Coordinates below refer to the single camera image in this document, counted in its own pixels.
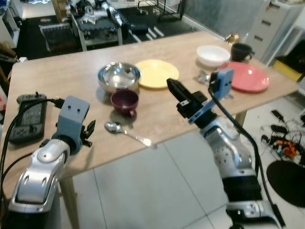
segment black mug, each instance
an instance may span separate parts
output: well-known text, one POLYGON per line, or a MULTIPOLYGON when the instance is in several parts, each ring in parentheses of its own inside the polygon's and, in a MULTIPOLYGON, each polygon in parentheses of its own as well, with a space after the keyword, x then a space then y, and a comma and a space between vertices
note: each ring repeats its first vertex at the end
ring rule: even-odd
POLYGON ((252 59, 254 52, 247 44, 235 43, 231 48, 231 60, 235 62, 242 62, 252 59))

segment maroon cup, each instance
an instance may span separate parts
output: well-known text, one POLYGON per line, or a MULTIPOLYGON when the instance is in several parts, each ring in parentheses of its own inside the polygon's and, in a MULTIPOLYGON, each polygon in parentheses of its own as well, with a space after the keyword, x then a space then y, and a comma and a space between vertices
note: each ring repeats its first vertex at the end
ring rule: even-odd
POLYGON ((136 92, 121 89, 111 95, 111 103, 114 109, 124 116, 134 117, 135 108, 138 106, 139 96, 136 92))

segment white tile floor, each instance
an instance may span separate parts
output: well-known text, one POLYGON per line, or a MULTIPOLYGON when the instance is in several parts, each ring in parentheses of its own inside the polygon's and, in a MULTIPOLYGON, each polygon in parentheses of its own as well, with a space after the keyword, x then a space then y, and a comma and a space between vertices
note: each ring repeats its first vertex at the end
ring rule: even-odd
MULTIPOLYGON (((289 96, 248 111, 244 127, 257 142, 259 128, 277 122, 270 114, 273 109, 290 119, 303 107, 289 96)), ((266 151, 262 161, 266 170, 274 158, 266 151)), ((226 229, 232 223, 225 213, 227 198, 212 152, 198 131, 73 179, 81 229, 226 229)), ((304 229, 305 208, 287 203, 268 187, 286 228, 304 229)), ((61 210, 62 228, 69 229, 63 204, 61 210)))
POLYGON ((22 3, 23 13, 22 18, 37 18, 37 17, 44 17, 44 16, 51 16, 55 15, 55 11, 52 5, 52 2, 49 1, 46 4, 43 3, 36 3, 36 4, 29 4, 29 3, 22 3))

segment white bowl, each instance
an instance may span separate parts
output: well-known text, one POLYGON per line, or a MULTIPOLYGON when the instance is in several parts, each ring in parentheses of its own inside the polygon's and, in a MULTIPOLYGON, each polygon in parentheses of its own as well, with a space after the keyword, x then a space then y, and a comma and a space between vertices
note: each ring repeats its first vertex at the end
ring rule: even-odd
POLYGON ((197 49, 197 56, 202 64, 210 67, 219 67, 231 58, 227 50, 212 45, 200 46, 197 49))

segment stainless steel bowl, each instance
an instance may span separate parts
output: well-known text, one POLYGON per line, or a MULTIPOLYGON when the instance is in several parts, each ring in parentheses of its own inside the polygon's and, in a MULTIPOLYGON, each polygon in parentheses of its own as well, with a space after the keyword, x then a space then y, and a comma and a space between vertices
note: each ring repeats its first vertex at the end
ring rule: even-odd
POLYGON ((98 81, 102 89, 112 93, 118 89, 137 89, 140 77, 141 72, 134 65, 110 63, 100 69, 98 81))

